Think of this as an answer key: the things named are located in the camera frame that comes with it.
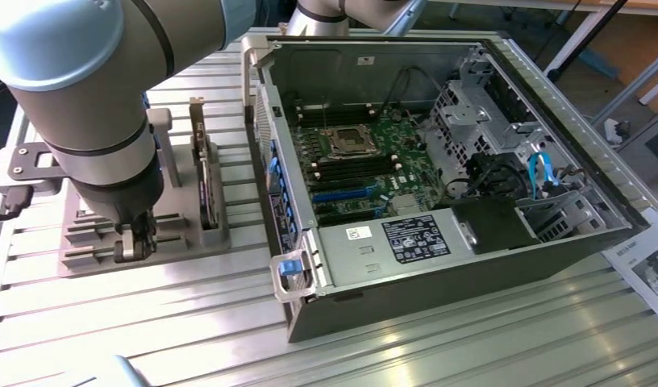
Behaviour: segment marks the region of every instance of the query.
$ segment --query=slotted aluminum surface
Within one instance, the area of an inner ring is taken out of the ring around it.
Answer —
[[[0,385],[52,382],[74,364],[111,353],[130,358],[153,385],[658,386],[658,318],[600,256],[547,281],[286,342],[243,128],[238,50],[233,44],[149,93],[155,106],[173,109],[174,139],[183,144],[189,99],[207,99],[235,250],[56,278],[63,203],[36,199],[0,229]],[[34,131],[18,134],[26,127],[19,113],[14,144],[35,139]]]

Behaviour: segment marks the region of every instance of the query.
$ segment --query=floor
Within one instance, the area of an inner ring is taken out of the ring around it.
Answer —
[[[461,6],[457,19],[452,20],[449,18],[451,9],[452,4],[430,3],[416,28],[507,31],[532,57],[536,56],[547,39],[556,34],[537,59],[541,68],[551,62],[569,37],[569,33],[563,28],[552,25],[555,16],[545,10],[519,9],[512,20],[507,20],[505,12],[508,13],[509,9],[497,6],[467,5]],[[280,10],[274,6],[272,10],[272,18],[266,17],[270,26],[276,25],[276,19],[280,17]],[[557,84],[587,116],[595,115],[624,88],[620,81],[609,79],[580,60],[573,63]],[[2,93],[0,147],[6,143],[14,110],[15,100],[11,94]],[[652,110],[640,105],[636,98],[631,98],[613,118],[619,121],[631,121],[632,127],[638,129],[647,124],[652,116]]]

